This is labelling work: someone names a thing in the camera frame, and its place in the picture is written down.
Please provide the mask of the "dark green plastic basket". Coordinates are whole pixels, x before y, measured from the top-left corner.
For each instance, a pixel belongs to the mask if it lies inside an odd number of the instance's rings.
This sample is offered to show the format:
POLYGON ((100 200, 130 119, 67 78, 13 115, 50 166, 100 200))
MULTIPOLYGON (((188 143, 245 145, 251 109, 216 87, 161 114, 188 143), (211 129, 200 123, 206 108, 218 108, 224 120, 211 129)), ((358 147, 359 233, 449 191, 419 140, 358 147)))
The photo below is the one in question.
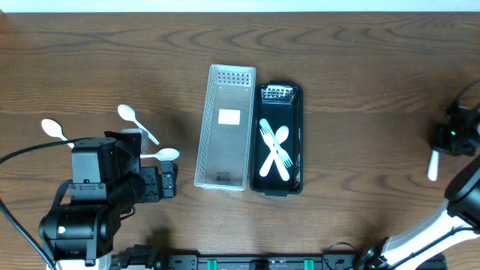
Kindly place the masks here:
POLYGON ((290 82, 271 81, 258 85, 253 108, 252 143, 250 146, 250 188, 266 196, 286 197, 303 189, 303 100, 302 88, 290 82), (283 181, 273 163, 266 177, 260 167, 270 153, 260 132, 260 119, 266 119, 275 135, 280 126, 289 128, 288 138, 280 144, 292 159, 287 168, 289 180, 283 181))

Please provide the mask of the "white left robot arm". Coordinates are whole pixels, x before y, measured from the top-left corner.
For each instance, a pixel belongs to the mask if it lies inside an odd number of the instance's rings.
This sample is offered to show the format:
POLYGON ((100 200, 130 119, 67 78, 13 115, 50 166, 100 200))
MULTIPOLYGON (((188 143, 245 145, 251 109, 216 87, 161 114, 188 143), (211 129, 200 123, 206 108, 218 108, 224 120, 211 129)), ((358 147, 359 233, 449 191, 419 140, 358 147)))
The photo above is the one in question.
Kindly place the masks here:
POLYGON ((113 238, 136 211, 137 203, 157 203, 176 195, 177 164, 161 168, 132 164, 107 165, 93 173, 73 167, 70 203, 55 202, 42 219, 39 234, 56 269, 108 269, 113 238))

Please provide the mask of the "white plastic fork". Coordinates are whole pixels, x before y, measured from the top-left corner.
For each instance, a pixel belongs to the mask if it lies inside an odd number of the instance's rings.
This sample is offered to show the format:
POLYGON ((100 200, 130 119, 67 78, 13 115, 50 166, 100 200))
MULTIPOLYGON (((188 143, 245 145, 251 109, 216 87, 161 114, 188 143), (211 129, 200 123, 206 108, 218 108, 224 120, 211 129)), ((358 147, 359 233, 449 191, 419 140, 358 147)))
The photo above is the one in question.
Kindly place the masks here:
POLYGON ((290 174, 287 171, 287 168, 283 165, 282 161, 278 158, 278 156, 270 149, 270 153, 274 155, 274 164, 277 167, 277 171, 280 174, 280 178, 287 182, 290 179, 290 174))
POLYGON ((433 150, 430 157, 430 163, 427 168, 427 177, 432 182, 435 182, 438 179, 439 162, 440 162, 440 153, 438 151, 433 150))

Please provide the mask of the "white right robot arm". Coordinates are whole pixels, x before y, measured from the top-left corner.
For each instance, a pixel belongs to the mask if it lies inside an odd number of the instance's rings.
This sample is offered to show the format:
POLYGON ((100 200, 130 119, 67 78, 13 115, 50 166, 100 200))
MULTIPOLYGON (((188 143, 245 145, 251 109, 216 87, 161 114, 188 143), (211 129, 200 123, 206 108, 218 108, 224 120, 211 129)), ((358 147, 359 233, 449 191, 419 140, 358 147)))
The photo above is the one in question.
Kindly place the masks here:
POLYGON ((417 269, 444 250, 479 237, 479 159, 462 169, 440 207, 412 229, 373 249, 363 269, 417 269))

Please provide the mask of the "white plastic spoon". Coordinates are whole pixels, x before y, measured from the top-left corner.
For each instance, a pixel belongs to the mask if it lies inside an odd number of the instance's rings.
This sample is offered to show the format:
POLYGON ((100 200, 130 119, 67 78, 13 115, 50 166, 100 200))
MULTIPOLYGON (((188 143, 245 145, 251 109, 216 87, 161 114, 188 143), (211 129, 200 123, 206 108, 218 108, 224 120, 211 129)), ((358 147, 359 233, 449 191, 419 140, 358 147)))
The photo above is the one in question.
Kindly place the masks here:
POLYGON ((143 158, 155 158, 159 161, 174 161, 179 157, 179 151, 174 148, 162 148, 160 151, 153 154, 141 154, 143 158))
POLYGON ((143 124, 141 124, 136 117, 134 109, 126 104, 120 104, 117 107, 117 112, 122 119, 128 122, 133 122, 138 128, 147 132, 148 138, 155 144, 159 145, 160 141, 148 130, 143 124))
POLYGON ((68 138, 63 134, 62 126, 57 121, 45 118, 41 121, 40 124, 43 131, 50 137, 55 137, 63 141, 68 141, 68 138))
MULTIPOLYGON (((280 126, 275 133, 275 137, 280 144, 283 143, 288 138, 288 136, 289 128, 286 125, 280 126)), ((272 153, 269 153, 267 158, 263 162, 263 165, 259 169, 259 175, 262 177, 266 177, 269 174, 269 171, 274 162, 274 155, 272 153)))

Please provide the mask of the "pale green plastic fork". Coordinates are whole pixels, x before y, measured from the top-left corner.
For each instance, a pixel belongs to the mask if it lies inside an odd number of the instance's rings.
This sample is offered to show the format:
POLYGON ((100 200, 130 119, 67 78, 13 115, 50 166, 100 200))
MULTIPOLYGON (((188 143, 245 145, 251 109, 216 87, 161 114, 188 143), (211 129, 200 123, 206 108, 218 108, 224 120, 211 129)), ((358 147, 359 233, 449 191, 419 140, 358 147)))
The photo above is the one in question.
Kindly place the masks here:
POLYGON ((269 122, 265 118, 259 120, 260 131, 265 144, 277 155, 286 168, 293 165, 293 161, 290 158, 286 150, 281 147, 277 137, 273 133, 273 130, 269 122))

